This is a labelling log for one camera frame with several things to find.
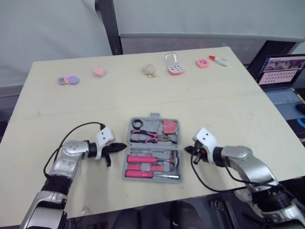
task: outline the keychain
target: keychain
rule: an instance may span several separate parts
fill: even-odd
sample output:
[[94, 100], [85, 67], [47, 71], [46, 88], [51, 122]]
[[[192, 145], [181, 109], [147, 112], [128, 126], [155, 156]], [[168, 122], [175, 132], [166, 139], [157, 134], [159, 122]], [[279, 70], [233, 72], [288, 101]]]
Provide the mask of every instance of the keychain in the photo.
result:
[[143, 73], [147, 76], [147, 78], [158, 78], [159, 75], [156, 74], [156, 68], [152, 64], [146, 65], [142, 69]]

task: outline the laptop screen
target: laptop screen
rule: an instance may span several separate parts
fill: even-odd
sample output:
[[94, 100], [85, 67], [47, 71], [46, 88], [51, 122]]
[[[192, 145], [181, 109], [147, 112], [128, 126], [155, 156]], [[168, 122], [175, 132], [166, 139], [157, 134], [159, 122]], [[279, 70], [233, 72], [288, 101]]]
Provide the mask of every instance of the laptop screen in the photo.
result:
[[291, 87], [304, 67], [305, 54], [266, 57], [255, 80], [263, 89]]

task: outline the laptop keyboard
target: laptop keyboard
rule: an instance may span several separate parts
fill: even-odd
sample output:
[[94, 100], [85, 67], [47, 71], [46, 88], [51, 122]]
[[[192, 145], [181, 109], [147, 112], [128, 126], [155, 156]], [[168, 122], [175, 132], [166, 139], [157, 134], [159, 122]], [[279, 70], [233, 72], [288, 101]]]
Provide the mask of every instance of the laptop keyboard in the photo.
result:
[[284, 91], [266, 92], [266, 94], [274, 105], [295, 103], [300, 101], [296, 93], [290, 89]]

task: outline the glue bottle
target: glue bottle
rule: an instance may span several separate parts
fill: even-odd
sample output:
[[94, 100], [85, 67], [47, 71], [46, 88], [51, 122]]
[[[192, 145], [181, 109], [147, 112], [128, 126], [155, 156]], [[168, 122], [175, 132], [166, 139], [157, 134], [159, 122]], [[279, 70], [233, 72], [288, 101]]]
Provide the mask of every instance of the glue bottle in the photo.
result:
[[225, 58], [221, 58], [221, 57], [217, 57], [217, 56], [210, 56], [210, 58], [213, 61], [216, 61], [217, 63], [222, 64], [223, 66], [228, 66], [230, 64], [230, 62]]

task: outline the laptop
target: laptop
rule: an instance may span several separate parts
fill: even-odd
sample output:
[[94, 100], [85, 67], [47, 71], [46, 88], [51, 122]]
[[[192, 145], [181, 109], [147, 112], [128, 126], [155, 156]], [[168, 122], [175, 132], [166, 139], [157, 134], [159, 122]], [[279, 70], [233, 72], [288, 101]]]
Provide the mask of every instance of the laptop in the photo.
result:
[[302, 103], [292, 85], [305, 67], [305, 54], [267, 56], [252, 75], [285, 120], [304, 118], [295, 105]]

